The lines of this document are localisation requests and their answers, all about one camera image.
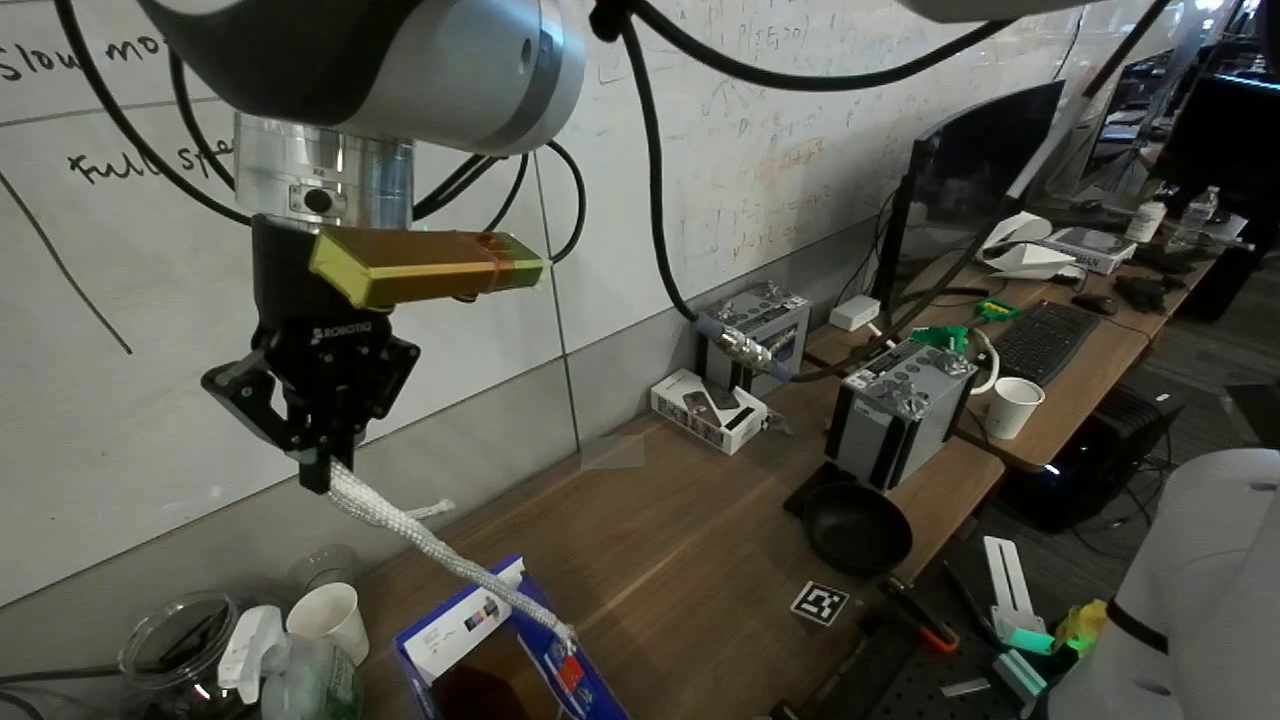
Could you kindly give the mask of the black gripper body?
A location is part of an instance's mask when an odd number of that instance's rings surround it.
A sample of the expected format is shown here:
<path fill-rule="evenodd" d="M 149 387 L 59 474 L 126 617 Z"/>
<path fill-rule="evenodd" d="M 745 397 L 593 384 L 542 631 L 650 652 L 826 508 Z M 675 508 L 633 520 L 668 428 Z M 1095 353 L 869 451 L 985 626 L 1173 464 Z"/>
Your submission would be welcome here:
<path fill-rule="evenodd" d="M 258 331 L 201 387 L 245 428 L 303 459 L 348 459 L 410 384 L 422 347 L 386 312 L 352 306 L 307 259 L 317 233 L 252 220 Z"/>

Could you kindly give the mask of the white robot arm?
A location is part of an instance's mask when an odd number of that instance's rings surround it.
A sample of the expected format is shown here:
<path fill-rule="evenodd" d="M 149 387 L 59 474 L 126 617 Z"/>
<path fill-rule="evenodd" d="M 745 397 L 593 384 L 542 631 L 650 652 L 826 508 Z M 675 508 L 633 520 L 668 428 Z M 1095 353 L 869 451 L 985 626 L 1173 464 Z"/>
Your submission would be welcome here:
<path fill-rule="evenodd" d="M 205 387 L 327 496 L 414 376 L 393 331 L 414 299 L 528 287 L 546 259 L 510 233 L 429 233 L 414 146 L 533 150 L 567 125 L 586 44 L 657 31 L 699 65 L 802 90 L 802 73 L 699 44 L 651 0 L 139 0 L 235 106 L 235 196 L 252 229 L 252 353 Z"/>

